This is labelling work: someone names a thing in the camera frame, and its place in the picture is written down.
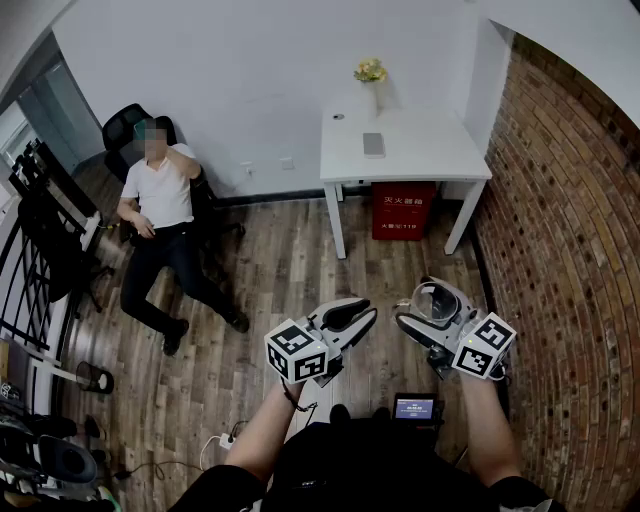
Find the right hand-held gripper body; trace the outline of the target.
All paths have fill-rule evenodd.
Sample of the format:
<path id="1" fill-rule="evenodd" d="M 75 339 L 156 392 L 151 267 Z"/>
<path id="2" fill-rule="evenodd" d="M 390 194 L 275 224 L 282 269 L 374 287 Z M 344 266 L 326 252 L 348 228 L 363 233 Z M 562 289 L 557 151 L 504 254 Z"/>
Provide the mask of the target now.
<path id="1" fill-rule="evenodd" d="M 502 380 L 506 376 L 506 354 L 516 331 L 495 313 L 472 310 L 449 337 L 450 344 L 435 343 L 428 362 L 445 379 L 451 370 L 481 380 Z"/>

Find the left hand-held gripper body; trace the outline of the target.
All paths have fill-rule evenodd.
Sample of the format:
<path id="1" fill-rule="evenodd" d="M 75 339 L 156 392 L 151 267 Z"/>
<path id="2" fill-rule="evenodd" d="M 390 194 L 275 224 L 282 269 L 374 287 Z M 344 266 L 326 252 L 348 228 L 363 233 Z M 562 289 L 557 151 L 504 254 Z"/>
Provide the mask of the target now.
<path id="1" fill-rule="evenodd" d="M 267 362 L 286 384 L 313 380 L 325 387 L 344 368 L 339 336 L 329 332 L 346 321 L 329 323 L 318 314 L 287 319 L 264 336 Z"/>

